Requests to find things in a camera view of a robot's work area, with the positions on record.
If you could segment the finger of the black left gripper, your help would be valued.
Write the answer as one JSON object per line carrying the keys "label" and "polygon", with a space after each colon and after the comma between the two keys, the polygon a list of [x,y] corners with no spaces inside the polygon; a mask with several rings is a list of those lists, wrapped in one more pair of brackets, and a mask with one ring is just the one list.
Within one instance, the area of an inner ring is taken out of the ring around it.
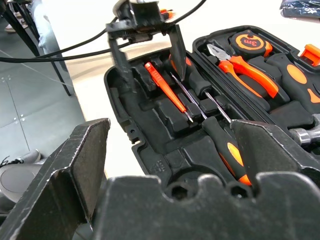
{"label": "finger of the black left gripper", "polygon": [[118,71],[120,72],[121,77],[126,82],[129,90],[131,90],[133,93],[136,93],[136,84],[135,84],[134,76],[132,73],[132,68],[129,65],[126,54],[120,50],[121,48],[129,46],[130,43],[127,42],[127,43],[118,45],[117,40],[111,38],[110,36],[108,37],[108,43],[109,43],[114,64],[118,69]]}
{"label": "finger of the black left gripper", "polygon": [[185,80],[186,77],[186,48],[183,41],[180,26],[178,24],[173,25],[169,29],[169,38],[171,42],[170,54],[173,60],[177,74],[181,81]]}

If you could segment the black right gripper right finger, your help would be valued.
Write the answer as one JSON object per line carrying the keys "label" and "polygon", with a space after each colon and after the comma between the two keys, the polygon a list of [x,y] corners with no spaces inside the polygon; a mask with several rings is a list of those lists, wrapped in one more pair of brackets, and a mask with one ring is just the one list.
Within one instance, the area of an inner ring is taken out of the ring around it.
{"label": "black right gripper right finger", "polygon": [[267,172],[299,173],[320,187],[320,159],[305,151],[280,127],[259,121],[234,120],[236,137],[249,180]]}

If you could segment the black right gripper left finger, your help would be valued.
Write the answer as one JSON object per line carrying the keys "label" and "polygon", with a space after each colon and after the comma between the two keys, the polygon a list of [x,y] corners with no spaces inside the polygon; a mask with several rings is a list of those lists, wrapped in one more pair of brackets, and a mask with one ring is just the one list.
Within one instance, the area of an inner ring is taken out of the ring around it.
{"label": "black right gripper left finger", "polygon": [[91,120],[44,162],[0,226],[0,240],[72,240],[90,222],[104,178],[110,121]]}

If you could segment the thick-handle black orange screwdriver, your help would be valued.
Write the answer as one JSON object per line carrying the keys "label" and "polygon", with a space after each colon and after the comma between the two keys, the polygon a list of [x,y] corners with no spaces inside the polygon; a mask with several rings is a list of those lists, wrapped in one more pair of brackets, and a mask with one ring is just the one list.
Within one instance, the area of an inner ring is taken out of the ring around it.
{"label": "thick-handle black orange screwdriver", "polygon": [[[187,78],[186,82],[192,88],[196,96],[201,97],[202,95],[205,95],[208,99],[210,99],[216,105],[218,111],[226,119],[226,121],[229,124],[231,124],[233,120],[227,115],[227,113],[223,110],[223,108],[209,93],[209,90],[212,89],[211,84],[208,81],[204,80],[204,78],[201,76],[201,74],[199,73],[199,71],[193,64],[193,62],[188,57],[185,58],[185,63],[186,63],[186,72],[187,72],[187,75],[185,76]],[[183,93],[186,95],[189,101],[197,106],[203,119],[204,120],[207,119],[205,112],[201,108],[200,102],[196,101],[194,96],[189,93],[189,91],[186,89],[186,87],[183,84],[184,81],[181,79],[178,79],[172,72],[170,72],[170,75],[172,76],[173,80],[177,83],[177,85],[182,89]]]}

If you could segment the orange black loose tool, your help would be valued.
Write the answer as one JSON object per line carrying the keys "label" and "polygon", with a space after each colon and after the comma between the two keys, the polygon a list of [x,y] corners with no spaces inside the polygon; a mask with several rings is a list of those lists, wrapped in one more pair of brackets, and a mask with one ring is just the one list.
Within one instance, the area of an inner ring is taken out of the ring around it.
{"label": "orange black loose tool", "polygon": [[172,9],[161,9],[160,14],[164,21],[168,21],[175,16],[175,13]]}

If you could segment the black plastic tool case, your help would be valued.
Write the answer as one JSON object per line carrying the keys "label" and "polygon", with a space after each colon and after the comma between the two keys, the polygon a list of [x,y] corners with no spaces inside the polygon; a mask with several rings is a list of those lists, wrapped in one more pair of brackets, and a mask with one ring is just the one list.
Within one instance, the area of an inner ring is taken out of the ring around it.
{"label": "black plastic tool case", "polygon": [[[251,30],[272,47],[267,56],[257,56],[249,59],[249,63],[259,68],[279,87],[279,96],[272,98],[255,80],[242,75],[240,78],[262,98],[256,97],[240,83],[233,81],[219,69],[219,60],[205,49],[206,44],[215,45],[229,55],[232,54],[230,37],[234,34]],[[180,79],[171,57],[171,48],[151,52],[132,60],[131,66],[136,92],[129,90],[116,66],[109,69],[104,76],[105,87],[117,122],[127,133],[133,143],[132,151],[147,175],[159,177],[161,184],[171,187],[175,183],[195,187],[198,178],[211,176],[222,185],[239,183],[230,173],[220,158],[211,137],[202,129],[204,118],[198,107],[190,102],[182,89],[172,78],[172,72]],[[285,54],[297,66],[317,77],[320,67],[309,67],[298,59],[298,50],[284,40],[272,35],[266,30],[243,25],[215,31],[196,39],[192,44],[192,52],[186,51],[189,58],[204,80],[211,84],[208,91],[228,116],[236,119],[253,120],[279,126],[285,133],[290,129],[313,125],[311,114],[300,102],[292,100],[281,86],[282,74],[276,66],[266,63],[268,57],[274,54]],[[193,122],[171,102],[165,93],[156,85],[145,64],[151,62],[164,80],[176,94]],[[215,117],[221,128],[233,139],[234,134],[227,121],[219,113],[216,105],[205,95],[197,97],[187,83],[183,85],[200,103],[207,117]]]}

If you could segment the orange tester pen screwdriver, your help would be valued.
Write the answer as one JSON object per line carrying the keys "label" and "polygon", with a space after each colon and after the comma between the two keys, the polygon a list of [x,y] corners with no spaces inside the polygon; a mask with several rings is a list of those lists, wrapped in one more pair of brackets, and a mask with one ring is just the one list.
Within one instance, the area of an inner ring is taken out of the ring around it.
{"label": "orange tester pen screwdriver", "polygon": [[165,95],[171,100],[171,102],[180,110],[180,112],[184,113],[188,120],[193,123],[191,116],[188,114],[186,107],[180,101],[180,99],[176,96],[170,86],[167,84],[162,75],[157,71],[157,69],[152,65],[151,62],[147,62],[144,67],[151,75],[152,80],[155,84],[165,93]]}

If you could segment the thin-shaft black orange screwdriver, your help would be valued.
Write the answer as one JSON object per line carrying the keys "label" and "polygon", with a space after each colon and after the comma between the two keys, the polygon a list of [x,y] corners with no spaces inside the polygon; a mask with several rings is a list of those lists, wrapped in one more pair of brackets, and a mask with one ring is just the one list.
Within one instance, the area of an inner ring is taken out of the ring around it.
{"label": "thin-shaft black orange screwdriver", "polygon": [[221,128],[214,116],[207,117],[202,109],[199,111],[203,117],[201,127],[213,140],[215,148],[227,169],[237,181],[250,186],[252,183],[246,173],[237,142]]}

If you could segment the grey sneaker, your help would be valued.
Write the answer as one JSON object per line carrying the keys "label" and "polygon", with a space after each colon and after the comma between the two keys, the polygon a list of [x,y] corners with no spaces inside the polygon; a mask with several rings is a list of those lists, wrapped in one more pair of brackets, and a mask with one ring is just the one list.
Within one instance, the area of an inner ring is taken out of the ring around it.
{"label": "grey sneaker", "polygon": [[3,160],[0,161],[0,168],[12,165],[12,164],[33,164],[41,159],[41,153],[34,149],[29,153],[17,157],[15,159],[10,159],[9,156],[6,156]]}

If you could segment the grey round robot body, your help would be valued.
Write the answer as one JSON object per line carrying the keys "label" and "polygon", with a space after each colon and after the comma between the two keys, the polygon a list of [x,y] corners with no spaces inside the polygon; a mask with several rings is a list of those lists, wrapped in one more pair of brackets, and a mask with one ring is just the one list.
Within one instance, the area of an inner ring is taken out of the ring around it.
{"label": "grey round robot body", "polygon": [[22,163],[0,168],[0,215],[6,215],[13,209],[42,166]]}

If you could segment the orange black tape measure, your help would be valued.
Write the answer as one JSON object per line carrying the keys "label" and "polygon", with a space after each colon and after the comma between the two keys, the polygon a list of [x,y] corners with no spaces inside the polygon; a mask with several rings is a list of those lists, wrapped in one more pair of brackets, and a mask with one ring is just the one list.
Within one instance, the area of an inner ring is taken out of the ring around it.
{"label": "orange black tape measure", "polygon": [[229,38],[232,56],[241,56],[244,60],[255,57],[267,57],[273,46],[251,30],[238,32]]}

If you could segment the black orange hammer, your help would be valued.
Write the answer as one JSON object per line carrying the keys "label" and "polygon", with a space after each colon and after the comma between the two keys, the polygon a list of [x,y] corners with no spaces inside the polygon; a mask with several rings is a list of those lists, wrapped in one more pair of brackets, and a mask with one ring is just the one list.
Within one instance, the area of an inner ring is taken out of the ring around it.
{"label": "black orange hammer", "polygon": [[312,129],[290,129],[293,139],[302,147],[320,142],[320,90],[284,53],[273,54],[267,58],[266,63],[279,69],[282,75],[281,87],[291,100],[300,102],[315,121]]}

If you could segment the person in light jeans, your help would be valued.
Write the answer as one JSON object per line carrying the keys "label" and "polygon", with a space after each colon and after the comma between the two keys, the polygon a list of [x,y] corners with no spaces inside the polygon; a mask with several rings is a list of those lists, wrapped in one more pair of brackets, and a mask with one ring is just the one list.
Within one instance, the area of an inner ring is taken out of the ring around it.
{"label": "person in light jeans", "polygon": [[[35,23],[36,29],[38,31],[39,37],[39,43],[38,46],[42,48],[45,55],[52,54],[55,52],[60,51],[56,36],[54,34],[54,31],[52,29],[51,23],[49,21],[49,18],[46,14],[45,7],[42,0],[31,0],[31,16]],[[17,21],[19,22],[20,26],[19,28],[25,29],[28,25],[26,24],[26,21],[24,17],[18,18],[15,16]],[[21,33],[20,29],[17,32],[16,27],[18,24],[11,23],[13,21],[7,20],[8,25],[5,28],[5,31],[8,33]]]}

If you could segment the black table leg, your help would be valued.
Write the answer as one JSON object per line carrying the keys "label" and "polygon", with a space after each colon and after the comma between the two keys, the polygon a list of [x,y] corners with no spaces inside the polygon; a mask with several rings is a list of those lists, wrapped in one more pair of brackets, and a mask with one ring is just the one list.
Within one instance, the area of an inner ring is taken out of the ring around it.
{"label": "black table leg", "polygon": [[[10,22],[12,24],[17,24],[16,31],[21,31],[20,33],[17,33],[19,37],[27,45],[31,52],[36,57],[39,57],[41,55],[39,49],[42,48],[39,47],[39,33],[30,11],[31,3],[32,0],[0,0],[0,17],[3,17],[5,20],[11,20]],[[16,19],[16,16],[19,19],[21,17],[24,18],[25,23],[27,24],[26,28],[21,27]],[[60,51],[50,54],[52,54],[52,58],[62,57]]]}

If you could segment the orange handled pliers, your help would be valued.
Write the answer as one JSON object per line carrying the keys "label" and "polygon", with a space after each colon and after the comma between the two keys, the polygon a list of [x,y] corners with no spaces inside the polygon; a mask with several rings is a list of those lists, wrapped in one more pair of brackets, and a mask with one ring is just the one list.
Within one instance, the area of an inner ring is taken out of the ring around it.
{"label": "orange handled pliers", "polygon": [[258,92],[247,85],[237,74],[246,75],[256,82],[258,82],[268,93],[270,97],[275,99],[279,96],[279,87],[269,78],[265,73],[258,68],[253,67],[247,63],[242,56],[230,56],[223,49],[213,45],[207,44],[210,54],[219,59],[218,67],[229,77],[236,80],[243,87],[249,90],[254,96],[263,98]]}

